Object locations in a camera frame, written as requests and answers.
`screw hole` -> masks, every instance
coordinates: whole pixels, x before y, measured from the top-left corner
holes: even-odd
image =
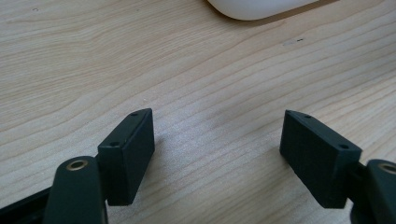
[[[66,166],[66,169],[69,171],[77,171],[84,168],[87,165],[88,165],[87,161],[72,161]]]
[[[344,144],[341,144],[341,145],[340,145],[340,148],[343,148],[343,149],[349,149],[349,146],[347,146],[347,145],[344,145]]]
[[[396,166],[387,163],[381,163],[378,165],[383,171],[386,171],[392,175],[396,175]]]
[[[110,143],[110,146],[111,146],[111,147],[117,147],[117,146],[119,146],[119,145],[120,145],[119,142],[112,142],[112,143]]]

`wooden table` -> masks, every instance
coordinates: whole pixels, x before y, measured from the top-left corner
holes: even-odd
[[[156,152],[110,223],[348,223],[279,155],[285,109],[396,161],[396,1],[235,21],[203,0],[1,1],[0,206],[154,111]]]

